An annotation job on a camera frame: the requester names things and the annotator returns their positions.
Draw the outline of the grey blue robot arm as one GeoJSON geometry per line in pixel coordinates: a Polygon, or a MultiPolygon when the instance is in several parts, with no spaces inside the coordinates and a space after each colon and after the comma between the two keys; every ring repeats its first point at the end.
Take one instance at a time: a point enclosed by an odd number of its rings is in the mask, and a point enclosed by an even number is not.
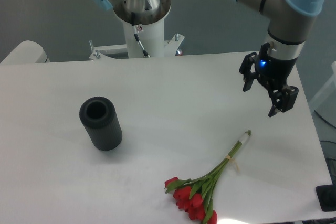
{"type": "Polygon", "coordinates": [[[292,109],[298,88],[287,84],[324,0],[235,0],[269,19],[267,36],[258,52],[247,54],[240,66],[243,91],[257,80],[268,92],[269,117],[292,109]]]}

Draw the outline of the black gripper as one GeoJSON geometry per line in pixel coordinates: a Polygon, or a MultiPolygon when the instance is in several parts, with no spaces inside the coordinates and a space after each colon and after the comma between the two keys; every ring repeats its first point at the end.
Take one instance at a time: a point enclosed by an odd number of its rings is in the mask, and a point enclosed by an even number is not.
{"type": "Polygon", "coordinates": [[[268,116],[272,117],[278,112],[285,113],[293,108],[299,89],[287,85],[287,78],[297,59],[276,59],[268,53],[270,49],[271,45],[267,42],[261,46],[258,55],[256,52],[247,54],[241,63],[239,73],[243,75],[243,92],[246,92],[256,79],[256,73],[251,71],[255,64],[257,80],[267,90],[272,101],[268,113],[268,116]]]}

